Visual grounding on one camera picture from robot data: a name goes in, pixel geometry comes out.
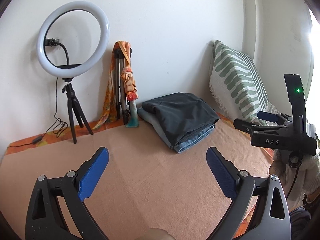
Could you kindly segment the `grey gloved right hand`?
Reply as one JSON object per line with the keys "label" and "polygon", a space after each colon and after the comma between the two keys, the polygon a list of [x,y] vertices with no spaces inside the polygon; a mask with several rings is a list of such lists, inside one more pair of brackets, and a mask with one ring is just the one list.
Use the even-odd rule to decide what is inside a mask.
{"label": "grey gloved right hand", "polygon": [[304,195],[308,203],[319,197],[319,151],[314,156],[305,155],[297,170],[283,163],[279,150],[275,150],[269,174],[280,179],[290,210],[302,205]]}

